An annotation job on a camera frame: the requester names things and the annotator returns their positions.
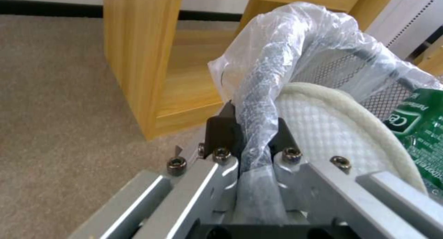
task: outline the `white mesh fabric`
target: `white mesh fabric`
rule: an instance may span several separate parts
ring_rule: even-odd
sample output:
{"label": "white mesh fabric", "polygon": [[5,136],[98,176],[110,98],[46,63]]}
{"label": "white mesh fabric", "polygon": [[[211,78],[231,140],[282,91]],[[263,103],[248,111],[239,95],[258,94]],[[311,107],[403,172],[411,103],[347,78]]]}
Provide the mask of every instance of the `white mesh fabric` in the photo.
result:
{"label": "white mesh fabric", "polygon": [[397,138],[348,95],[314,84],[290,83],[276,106],[309,162],[343,156],[350,160],[353,174],[387,170],[426,192]]}

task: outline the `black baseboard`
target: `black baseboard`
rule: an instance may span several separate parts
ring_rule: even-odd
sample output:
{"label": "black baseboard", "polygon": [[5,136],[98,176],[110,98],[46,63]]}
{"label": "black baseboard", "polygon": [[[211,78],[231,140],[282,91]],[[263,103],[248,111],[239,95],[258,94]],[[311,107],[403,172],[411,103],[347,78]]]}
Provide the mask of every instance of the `black baseboard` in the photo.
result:
{"label": "black baseboard", "polygon": [[[103,17],[103,6],[43,1],[0,0],[0,14],[49,17]],[[240,21],[241,14],[180,11],[179,20]]]}

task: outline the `black plastic part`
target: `black plastic part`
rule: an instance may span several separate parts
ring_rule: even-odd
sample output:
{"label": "black plastic part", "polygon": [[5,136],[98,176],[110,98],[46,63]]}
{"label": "black plastic part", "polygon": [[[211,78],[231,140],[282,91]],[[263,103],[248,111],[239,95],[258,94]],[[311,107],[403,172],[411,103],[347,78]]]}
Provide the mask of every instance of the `black plastic part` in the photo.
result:
{"label": "black plastic part", "polygon": [[235,118],[214,116],[206,121],[204,158],[218,147],[226,147],[231,155],[240,159],[245,146],[242,128]]}
{"label": "black plastic part", "polygon": [[195,223],[186,239],[358,239],[349,226]]}
{"label": "black plastic part", "polygon": [[[278,118],[278,132],[268,143],[272,161],[274,156],[285,148],[298,149],[286,122]],[[207,158],[216,148],[226,147],[241,163],[245,139],[242,128],[235,119],[235,107],[231,102],[226,103],[218,116],[206,121],[204,158]]]}
{"label": "black plastic part", "polygon": [[284,119],[278,118],[278,132],[268,143],[268,146],[271,151],[272,161],[274,161],[274,156],[285,148],[292,147],[298,149],[297,143],[286,125],[286,122],[284,122]]}

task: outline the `bolt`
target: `bolt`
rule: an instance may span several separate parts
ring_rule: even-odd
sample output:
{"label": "bolt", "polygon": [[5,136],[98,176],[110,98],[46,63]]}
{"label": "bolt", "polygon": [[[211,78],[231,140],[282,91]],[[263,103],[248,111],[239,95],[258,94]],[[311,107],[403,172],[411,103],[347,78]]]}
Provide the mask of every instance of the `bolt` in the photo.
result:
{"label": "bolt", "polygon": [[169,159],[166,168],[172,176],[180,176],[186,170],[186,159],[183,157],[172,157]]}
{"label": "bolt", "polygon": [[300,152],[300,149],[298,148],[287,147],[283,149],[283,160],[286,163],[298,164],[300,162],[302,155],[303,154]]}
{"label": "bolt", "polygon": [[205,144],[204,143],[198,143],[198,155],[200,158],[203,158],[205,156]]}
{"label": "bolt", "polygon": [[218,147],[212,153],[212,160],[220,165],[226,164],[229,157],[231,157],[231,152],[226,147]]}
{"label": "bolt", "polygon": [[337,166],[344,173],[349,174],[349,171],[351,170],[352,166],[351,162],[349,162],[347,158],[342,156],[333,156],[329,161],[335,166]]}

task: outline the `wooden shelf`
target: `wooden shelf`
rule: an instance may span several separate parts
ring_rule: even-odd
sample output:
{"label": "wooden shelf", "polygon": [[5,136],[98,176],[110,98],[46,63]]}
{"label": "wooden shelf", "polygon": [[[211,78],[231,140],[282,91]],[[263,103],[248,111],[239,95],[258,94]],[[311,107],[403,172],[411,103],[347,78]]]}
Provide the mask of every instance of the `wooden shelf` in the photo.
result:
{"label": "wooden shelf", "polygon": [[155,135],[203,123],[221,107],[207,63],[221,56],[233,37],[233,31],[176,31]]}

